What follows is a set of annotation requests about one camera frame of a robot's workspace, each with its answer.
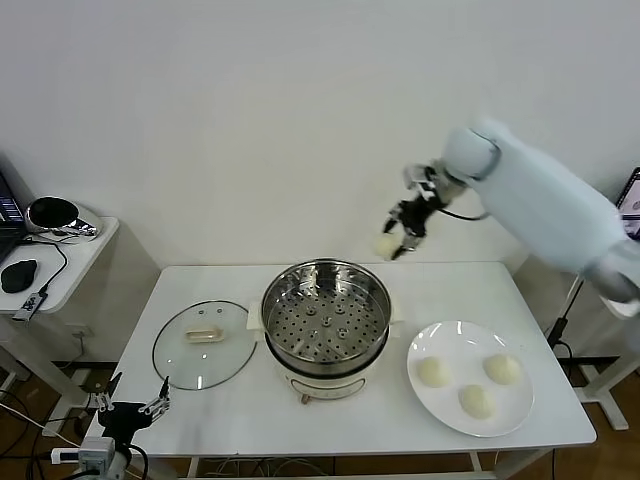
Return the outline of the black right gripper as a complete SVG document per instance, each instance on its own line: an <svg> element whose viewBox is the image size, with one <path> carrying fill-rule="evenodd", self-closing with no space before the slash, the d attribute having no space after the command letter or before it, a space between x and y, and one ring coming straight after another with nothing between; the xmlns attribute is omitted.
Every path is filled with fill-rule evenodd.
<svg viewBox="0 0 640 480"><path fill-rule="evenodd" d="M429 217L439 209L440 198L436 194L428 193L426 196L418 194L411 200L401 200L389 210L383 232L390 233L399 222L404 231L392 235L394 240L392 260L397 260L417 249L421 244L421 238L414 235L426 234L426 223Z"/></svg>

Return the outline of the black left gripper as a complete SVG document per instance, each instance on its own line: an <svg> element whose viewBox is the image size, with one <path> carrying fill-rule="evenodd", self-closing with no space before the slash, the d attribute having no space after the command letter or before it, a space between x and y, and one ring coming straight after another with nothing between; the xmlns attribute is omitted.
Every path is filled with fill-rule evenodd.
<svg viewBox="0 0 640 480"><path fill-rule="evenodd" d="M139 430L150 426L150 416L161 416L170 407L169 378L165 377L158 396L148 402L112 401L122 373L117 373L106 387L94 395L94 405L98 412L98 423L103 427L102 436L112 438L117 445L129 445Z"/></svg>

